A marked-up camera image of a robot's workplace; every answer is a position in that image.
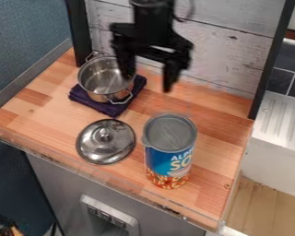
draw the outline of gray wall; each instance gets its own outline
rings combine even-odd
[[[69,37],[65,0],[0,0],[0,90]]]

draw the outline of can lid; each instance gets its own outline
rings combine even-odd
[[[161,151],[189,148],[195,142],[196,133],[191,120],[171,113],[150,119],[144,128],[146,145]]]

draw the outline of white wooden wall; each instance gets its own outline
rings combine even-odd
[[[177,0],[184,16],[188,0]],[[262,74],[285,0],[195,0],[195,15],[175,29],[195,44],[186,77],[252,98]],[[128,0],[86,0],[93,49],[112,53],[112,22],[131,22]],[[159,64],[140,59],[148,65]]]

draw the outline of pot handle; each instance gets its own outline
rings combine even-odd
[[[127,88],[127,90],[129,91],[129,97],[124,100],[124,101],[113,101],[111,100],[110,98],[107,97],[107,100],[112,104],[112,105],[123,105],[123,104],[126,104],[128,101],[130,101],[134,95],[133,93]]]

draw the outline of white radiator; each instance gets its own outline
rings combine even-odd
[[[265,94],[242,171],[254,181],[295,195],[295,98]]]

